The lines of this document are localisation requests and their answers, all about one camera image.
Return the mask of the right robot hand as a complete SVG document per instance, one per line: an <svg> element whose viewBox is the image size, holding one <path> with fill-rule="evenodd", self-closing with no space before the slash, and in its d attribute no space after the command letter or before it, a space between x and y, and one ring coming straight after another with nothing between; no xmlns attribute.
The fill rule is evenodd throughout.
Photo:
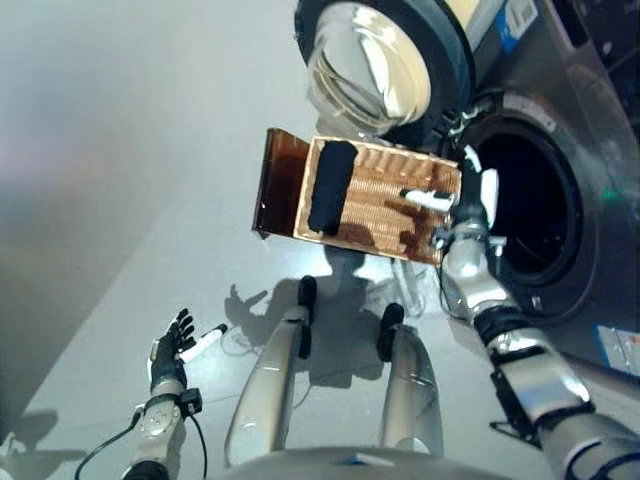
<svg viewBox="0 0 640 480"><path fill-rule="evenodd" d="M445 193L435 188L405 188L399 196L422 208L450 213L456 223L476 219L490 230L497 215L499 173L496 169L485 169L471 145L463 148L461 167L462 185L458 193Z"/></svg>

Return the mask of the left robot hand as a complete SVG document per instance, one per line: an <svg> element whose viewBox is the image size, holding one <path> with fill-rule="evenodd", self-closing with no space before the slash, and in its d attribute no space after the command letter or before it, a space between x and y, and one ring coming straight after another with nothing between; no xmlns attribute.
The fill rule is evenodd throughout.
<svg viewBox="0 0 640 480"><path fill-rule="evenodd" d="M221 323L198 338L194 331L194 318L187 308L183 308L169 322L165 333L153 341L147 361L152 396L157 395L160 386L167 382L179 385L179 392L184 391L187 388L185 365L221 340L228 326Z"/></svg>

